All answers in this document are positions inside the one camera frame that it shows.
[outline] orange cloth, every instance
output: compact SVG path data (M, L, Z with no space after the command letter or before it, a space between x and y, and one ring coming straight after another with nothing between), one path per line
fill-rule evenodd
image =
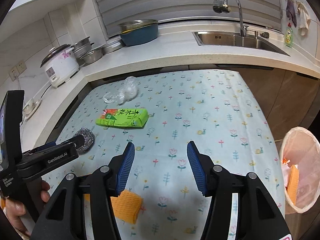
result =
M298 183L299 183L299 170L296 168L295 165L292 165L290 168L287 192L294 205L296 205L296 200L297 200Z
M4 199L1 198L1 197L0 197L0 207L1 207L2 209L4 209L4 207L5 207L5 201L4 201Z
M84 199L90 201L90 195L85 194ZM111 197L112 209L115 217L130 223L137 222L138 213L142 204L142 198L129 191L124 190L119 197Z

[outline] stacked bowls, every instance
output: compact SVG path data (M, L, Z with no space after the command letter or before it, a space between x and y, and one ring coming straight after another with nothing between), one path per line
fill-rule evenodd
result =
M81 56L86 54L88 51L92 50L92 44L89 40L90 37L86 37L83 40L73 44L71 47L73 47L73 54L75 54L75 57L79 59Z
M127 46L147 43L158 36L157 20L137 20L119 24L120 37Z

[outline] human hand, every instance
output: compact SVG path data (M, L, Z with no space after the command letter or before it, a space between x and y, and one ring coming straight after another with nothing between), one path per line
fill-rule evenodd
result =
M41 186L43 189L40 193L41 199L43 202L47 203L50 198L50 194L48 193L50 185L43 180ZM20 219L20 216L26 213L26 207L24 206L24 204L22 204L20 201L7 198L5 201L5 207L7 217L11 225L13 225L13 227L19 230L20 232L26 234L27 236L30 236L31 232L27 231L26 227Z

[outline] rice cooker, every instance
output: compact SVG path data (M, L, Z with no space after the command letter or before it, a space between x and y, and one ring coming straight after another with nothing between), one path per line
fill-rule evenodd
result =
M50 53L43 59L42 68L53 87L67 82L79 70L79 64L73 54L70 44L50 49Z

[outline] soap dispenser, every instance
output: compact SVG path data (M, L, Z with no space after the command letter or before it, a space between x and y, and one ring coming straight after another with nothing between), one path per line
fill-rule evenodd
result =
M292 47L292 32L291 23L288 23L287 30L284 34L284 44L290 48Z

